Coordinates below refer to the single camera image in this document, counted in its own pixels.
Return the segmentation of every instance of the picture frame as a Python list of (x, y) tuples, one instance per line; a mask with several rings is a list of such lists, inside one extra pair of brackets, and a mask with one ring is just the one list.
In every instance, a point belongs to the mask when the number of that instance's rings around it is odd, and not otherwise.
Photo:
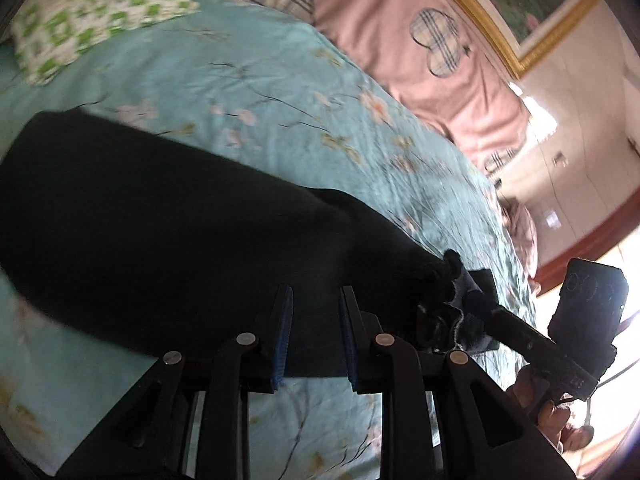
[(522, 27), (517, 29), (513, 23), (510, 27), (494, 4), (499, 5), (495, 0), (454, 1), (475, 23), (511, 76), (520, 79), (562, 41), (599, 0), (563, 0), (541, 21), (527, 15), (534, 25), (530, 32), (523, 31)]

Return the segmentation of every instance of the green and white checkered pillow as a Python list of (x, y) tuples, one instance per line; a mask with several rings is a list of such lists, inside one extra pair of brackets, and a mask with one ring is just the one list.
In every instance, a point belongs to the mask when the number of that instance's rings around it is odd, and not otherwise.
[(197, 7), (191, 0), (25, 0), (11, 24), (16, 57), (29, 83), (45, 84), (95, 44)]

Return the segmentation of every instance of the wall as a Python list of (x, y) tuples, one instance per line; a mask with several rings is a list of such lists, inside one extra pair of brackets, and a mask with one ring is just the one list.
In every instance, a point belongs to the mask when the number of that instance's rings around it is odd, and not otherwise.
[[(501, 192), (525, 203), (536, 221), (540, 266), (595, 229), (640, 186), (640, 157), (626, 140), (629, 129), (640, 144), (640, 99), (625, 83), (627, 71), (640, 81), (640, 58), (601, 1), (517, 83), (558, 122), (555, 134), (501, 174)], [(566, 167), (554, 165), (558, 152), (568, 159)], [(549, 210), (558, 215), (558, 229), (546, 224)]]

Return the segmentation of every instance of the round metal bolt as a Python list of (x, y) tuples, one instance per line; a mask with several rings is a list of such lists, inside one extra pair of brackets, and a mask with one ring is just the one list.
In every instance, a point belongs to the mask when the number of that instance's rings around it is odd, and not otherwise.
[(162, 360), (166, 365), (177, 365), (180, 361), (182, 361), (182, 354), (176, 350), (171, 350), (170, 352), (164, 354)]
[(251, 345), (255, 342), (255, 335), (251, 332), (242, 332), (236, 337), (236, 342), (243, 346)]
[(391, 334), (378, 334), (376, 336), (376, 343), (378, 343), (380, 346), (391, 346), (393, 343), (396, 342), (396, 338), (393, 337)]
[(457, 365), (466, 365), (469, 361), (469, 356), (462, 350), (455, 350), (449, 354), (449, 359), (451, 359), (452, 363)]

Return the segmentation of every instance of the bed sheet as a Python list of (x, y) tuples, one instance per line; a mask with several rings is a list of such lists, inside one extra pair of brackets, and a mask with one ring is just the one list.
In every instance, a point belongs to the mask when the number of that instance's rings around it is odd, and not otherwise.
[[(1, 152), (36, 112), (82, 105), (350, 193), (433, 253), (453, 248), (469, 269), (491, 268), (502, 304), (534, 322), (495, 191), (455, 146), (306, 23), (239, 0), (197, 1), (200, 12), (101, 43), (42, 88), (25, 85), (0, 46)], [(475, 359), (503, 388), (522, 364), (504, 347)], [(151, 363), (45, 319), (0, 277), (0, 424), (48, 474)], [(377, 478), (380, 407), (345, 378), (288, 378), (275, 396), (253, 396), (252, 475)]]

